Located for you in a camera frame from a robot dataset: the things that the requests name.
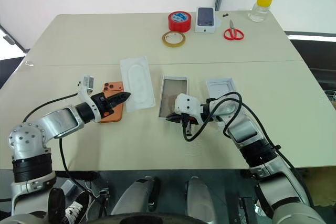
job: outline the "yellow bottle cap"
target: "yellow bottle cap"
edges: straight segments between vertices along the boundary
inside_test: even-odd
[[[262,7],[268,7],[272,3],[272,0],[257,0],[257,5]]]

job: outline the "red scissors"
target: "red scissors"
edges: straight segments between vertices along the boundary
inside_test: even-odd
[[[224,38],[228,40],[241,40],[244,38],[244,34],[241,30],[236,29],[233,26],[232,20],[230,20],[230,28],[225,30]]]

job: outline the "orange phone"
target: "orange phone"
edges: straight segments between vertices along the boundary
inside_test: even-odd
[[[117,82],[106,82],[103,86],[103,93],[105,97],[110,97],[111,95],[118,94],[124,91],[124,86],[122,81]],[[122,106],[123,103],[118,104],[113,108],[114,113],[103,118],[100,123],[110,123],[120,121],[122,118]]]

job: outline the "red tape roll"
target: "red tape roll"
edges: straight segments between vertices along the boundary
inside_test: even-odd
[[[168,25],[170,31],[185,33],[191,27],[191,15],[181,10],[170,13],[168,16]]]

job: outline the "tape roll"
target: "tape roll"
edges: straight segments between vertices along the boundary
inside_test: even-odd
[[[168,26],[170,31],[185,33],[191,27],[191,15],[182,10],[170,13],[168,16]]]
[[[162,36],[162,41],[166,46],[179,47],[185,43],[185,36],[179,31],[168,31]]]

